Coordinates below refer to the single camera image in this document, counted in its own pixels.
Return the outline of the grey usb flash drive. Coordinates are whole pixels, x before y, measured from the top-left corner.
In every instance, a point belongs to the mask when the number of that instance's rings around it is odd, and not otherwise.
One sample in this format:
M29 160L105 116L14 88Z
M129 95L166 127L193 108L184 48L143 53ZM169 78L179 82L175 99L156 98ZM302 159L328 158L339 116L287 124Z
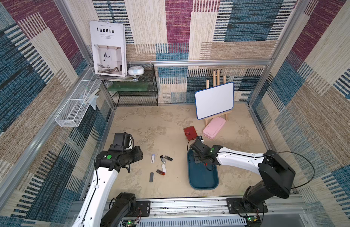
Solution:
M154 180L154 173L153 173L153 172L151 172L151 173L150 173L149 182L150 182L150 183L152 183L152 182L153 182L153 180Z

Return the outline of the dark red usb drive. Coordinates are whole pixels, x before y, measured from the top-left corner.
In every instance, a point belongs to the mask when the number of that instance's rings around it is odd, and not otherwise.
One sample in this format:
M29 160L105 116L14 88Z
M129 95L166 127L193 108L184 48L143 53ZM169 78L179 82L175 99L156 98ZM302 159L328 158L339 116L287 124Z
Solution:
M165 172L163 172L163 171L161 171L161 170L159 170L159 169L158 169L156 172L157 172L158 174L160 174L160 175L163 175L163 176L165 175Z

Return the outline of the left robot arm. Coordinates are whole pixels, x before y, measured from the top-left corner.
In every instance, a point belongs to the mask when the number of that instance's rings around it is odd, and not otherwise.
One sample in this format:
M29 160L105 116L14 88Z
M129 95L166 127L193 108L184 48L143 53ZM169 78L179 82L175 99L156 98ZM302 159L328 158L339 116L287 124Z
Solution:
M116 133L108 150L94 159L91 186L77 215L73 227L116 227L123 217L136 212L136 196L120 193L109 211L104 209L110 190L122 168L130 172L130 165L143 159L143 152L134 145L131 134Z

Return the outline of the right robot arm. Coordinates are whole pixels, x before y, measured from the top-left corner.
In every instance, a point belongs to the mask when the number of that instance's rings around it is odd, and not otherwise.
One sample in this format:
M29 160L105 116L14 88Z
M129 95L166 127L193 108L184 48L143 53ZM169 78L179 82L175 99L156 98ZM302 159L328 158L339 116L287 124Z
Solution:
M254 186L249 186L243 197L231 203L235 211L251 213L266 211L265 201L271 197L289 198L293 189L300 188L311 182L308 180L294 186L295 170L280 156L279 152L267 150L266 153L247 153L229 148L205 145L197 138L190 150L200 162L211 166L233 166L256 173L261 177Z

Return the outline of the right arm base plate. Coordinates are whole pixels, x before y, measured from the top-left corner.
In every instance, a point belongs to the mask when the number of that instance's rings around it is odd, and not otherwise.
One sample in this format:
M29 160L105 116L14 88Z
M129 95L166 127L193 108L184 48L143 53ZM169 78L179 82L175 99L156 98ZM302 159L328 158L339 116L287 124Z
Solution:
M227 198L226 202L230 214L267 213L269 211L265 202L259 205L252 205L248 202L243 202L240 197Z

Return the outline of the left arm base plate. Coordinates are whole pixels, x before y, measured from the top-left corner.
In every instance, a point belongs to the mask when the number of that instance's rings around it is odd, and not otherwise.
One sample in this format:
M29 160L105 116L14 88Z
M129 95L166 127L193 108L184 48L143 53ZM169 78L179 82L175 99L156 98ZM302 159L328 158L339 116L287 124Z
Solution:
M149 217L150 208L151 208L150 201L136 201L135 203L133 203L127 200L118 199L111 206L107 214L109 214L110 217L113 217L113 218L138 217L138 216Z

